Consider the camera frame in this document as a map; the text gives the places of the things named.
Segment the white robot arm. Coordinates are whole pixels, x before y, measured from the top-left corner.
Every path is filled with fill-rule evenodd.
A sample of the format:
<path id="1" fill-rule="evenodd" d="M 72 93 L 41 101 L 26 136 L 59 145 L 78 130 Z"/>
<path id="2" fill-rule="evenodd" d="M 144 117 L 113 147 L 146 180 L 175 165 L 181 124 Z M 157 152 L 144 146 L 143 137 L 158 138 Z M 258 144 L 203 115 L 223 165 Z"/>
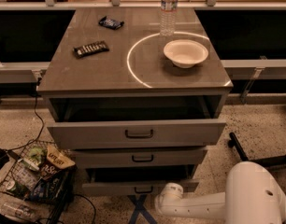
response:
<path id="1" fill-rule="evenodd" d="M 221 219 L 224 224 L 282 224 L 286 220 L 285 193 L 263 166 L 251 161 L 230 170 L 224 192 L 185 198 L 181 185 L 168 183 L 154 204 L 163 216 Z"/>

